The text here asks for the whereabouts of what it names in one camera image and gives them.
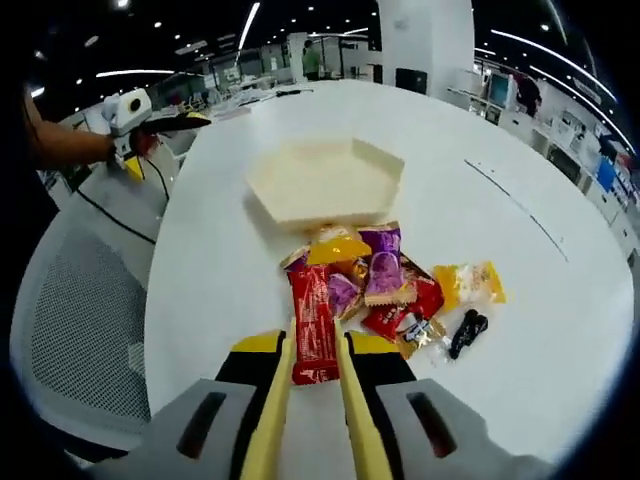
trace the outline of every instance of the black cable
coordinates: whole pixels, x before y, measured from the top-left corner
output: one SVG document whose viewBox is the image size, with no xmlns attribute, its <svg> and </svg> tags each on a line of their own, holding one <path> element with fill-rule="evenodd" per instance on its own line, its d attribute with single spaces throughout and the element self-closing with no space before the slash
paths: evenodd
<svg viewBox="0 0 640 480">
<path fill-rule="evenodd" d="M 95 208 L 97 208 L 98 210 L 100 210 L 100 212 L 102 212 L 105 217 L 109 218 L 113 223 L 120 225 L 122 228 L 124 228 L 127 232 L 131 232 L 133 233 L 135 236 L 146 240 L 147 242 L 149 242 L 151 245 L 155 245 L 156 242 L 154 240 L 152 240 L 151 238 L 147 237 L 146 235 L 134 230 L 133 228 L 129 227 L 128 225 L 125 225 L 124 223 L 122 223 L 120 220 L 118 220 L 116 217 L 114 217 L 113 215 L 111 215 L 109 212 L 107 212 L 104 208 L 102 208 L 100 205 L 98 205 L 96 202 L 94 202 L 93 200 L 91 200 L 89 197 L 87 197 L 84 193 L 82 193 L 80 191 L 80 189 L 78 188 L 76 190 L 76 192 L 78 192 L 78 195 L 80 195 L 87 203 L 89 203 L 90 205 L 93 205 Z"/>
<path fill-rule="evenodd" d="M 151 160 L 149 160 L 148 158 L 145 158 L 145 160 L 147 162 L 149 162 L 149 165 L 151 165 L 154 168 L 154 170 L 156 172 L 158 172 L 158 175 L 160 175 L 160 181 L 162 182 L 162 188 L 164 188 L 164 196 L 167 197 L 167 202 L 168 202 L 169 201 L 169 190 L 167 190 L 167 184 L 164 183 L 164 177 L 162 176 L 162 173 L 160 173 L 160 169 L 158 167 L 156 167 L 154 165 L 154 163 Z"/>
</svg>

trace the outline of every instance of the white pillar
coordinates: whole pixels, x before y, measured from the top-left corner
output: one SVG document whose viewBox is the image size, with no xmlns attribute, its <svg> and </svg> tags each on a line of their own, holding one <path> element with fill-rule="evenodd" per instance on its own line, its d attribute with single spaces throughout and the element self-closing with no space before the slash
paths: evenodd
<svg viewBox="0 0 640 480">
<path fill-rule="evenodd" d="M 378 0 L 383 83 L 395 85 L 396 68 L 427 72 L 427 95 L 450 103 L 447 92 L 460 71 L 473 71 L 471 0 Z"/>
<path fill-rule="evenodd" d="M 304 49 L 304 42 L 307 41 L 307 38 L 307 34 L 304 32 L 290 33 L 287 35 L 291 75 L 295 83 L 306 81 L 304 70 L 302 69 L 302 50 Z"/>
</svg>

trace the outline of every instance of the person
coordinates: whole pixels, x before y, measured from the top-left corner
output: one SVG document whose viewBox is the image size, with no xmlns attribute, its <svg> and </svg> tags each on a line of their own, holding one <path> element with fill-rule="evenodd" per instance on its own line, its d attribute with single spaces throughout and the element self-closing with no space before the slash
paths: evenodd
<svg viewBox="0 0 640 480">
<path fill-rule="evenodd" d="M 310 82 L 317 82 L 320 80 L 320 54 L 312 48 L 313 43 L 311 40 L 304 42 L 304 49 L 302 50 L 302 69 L 304 76 Z"/>
<path fill-rule="evenodd" d="M 522 74 L 515 75 L 513 78 L 518 84 L 518 95 L 516 100 L 525 106 L 527 109 L 527 115 L 531 118 L 535 117 L 538 107 L 542 102 L 540 89 L 536 85 L 536 82 Z"/>
<path fill-rule="evenodd" d="M 0 220 L 6 232 L 10 255 L 5 257 L 4 288 L 2 289 L 3 341 L 11 332 L 13 307 L 22 277 L 31 255 L 58 208 L 47 193 L 37 170 L 58 170 L 73 165 L 87 165 L 113 157 L 113 140 L 105 135 L 73 131 L 44 120 L 23 85 L 15 108 L 22 117 L 23 158 L 4 162 L 5 178 L 0 189 L 5 209 Z"/>
</svg>

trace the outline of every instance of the purple candy wrapper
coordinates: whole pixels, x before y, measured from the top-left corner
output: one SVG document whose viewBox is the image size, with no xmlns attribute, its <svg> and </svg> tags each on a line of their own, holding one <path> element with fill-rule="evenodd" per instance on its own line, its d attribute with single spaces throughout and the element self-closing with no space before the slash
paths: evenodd
<svg viewBox="0 0 640 480">
<path fill-rule="evenodd" d="M 358 230 L 371 247 L 369 283 L 364 294 L 367 306 L 403 304 L 417 299 L 414 285 L 404 278 L 400 267 L 400 226 L 397 222 Z"/>
<path fill-rule="evenodd" d="M 358 311 L 362 303 L 360 289 L 341 273 L 329 276 L 329 300 L 333 319 L 344 321 Z"/>
</svg>

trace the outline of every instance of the candy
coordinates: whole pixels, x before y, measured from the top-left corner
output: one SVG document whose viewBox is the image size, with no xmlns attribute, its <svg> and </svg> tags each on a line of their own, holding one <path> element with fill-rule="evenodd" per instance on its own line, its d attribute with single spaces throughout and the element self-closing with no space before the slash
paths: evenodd
<svg viewBox="0 0 640 480">
<path fill-rule="evenodd" d="M 371 248 L 362 241 L 360 234 L 352 227 L 341 225 L 320 230 L 311 242 L 308 265 L 355 260 L 371 255 Z"/>
<path fill-rule="evenodd" d="M 396 330 L 409 314 L 407 305 L 384 305 L 371 308 L 371 313 L 362 321 L 362 326 L 377 333 L 390 342 L 396 341 Z"/>
<path fill-rule="evenodd" d="M 413 282 L 418 294 L 418 299 L 409 306 L 410 310 L 419 313 L 422 318 L 433 317 L 444 303 L 442 288 L 406 255 L 400 255 L 400 262 L 405 271 L 405 277 Z"/>
<path fill-rule="evenodd" d="M 362 306 L 360 289 L 341 273 L 329 276 L 329 300 L 335 321 L 344 322 Z"/>
<path fill-rule="evenodd" d="M 446 335 L 446 330 L 440 322 L 431 319 L 416 318 L 416 323 L 398 334 L 396 345 L 405 359 L 417 350 Z"/>
<path fill-rule="evenodd" d="M 449 348 L 449 356 L 455 360 L 460 355 L 463 347 L 469 347 L 475 339 L 489 328 L 489 320 L 484 315 L 478 315 L 475 310 L 469 310 L 462 321 L 462 325 L 456 331 Z"/>
<path fill-rule="evenodd" d="M 285 272 L 297 272 L 302 270 L 307 264 L 307 258 L 309 257 L 309 246 L 305 245 L 300 247 L 282 262 L 280 262 L 280 268 Z"/>
<path fill-rule="evenodd" d="M 308 385 L 335 380 L 339 373 L 329 303 L 329 268 L 307 266 L 288 275 L 296 312 L 297 359 L 293 382 Z"/>
<path fill-rule="evenodd" d="M 438 265 L 433 269 L 444 295 L 443 311 L 460 305 L 507 301 L 500 277 L 491 262 L 478 265 Z"/>
<path fill-rule="evenodd" d="M 400 227 L 397 222 L 359 230 L 371 247 L 369 282 L 364 294 L 367 306 L 403 304 L 416 300 L 415 287 L 405 280 L 400 268 Z"/>
</svg>

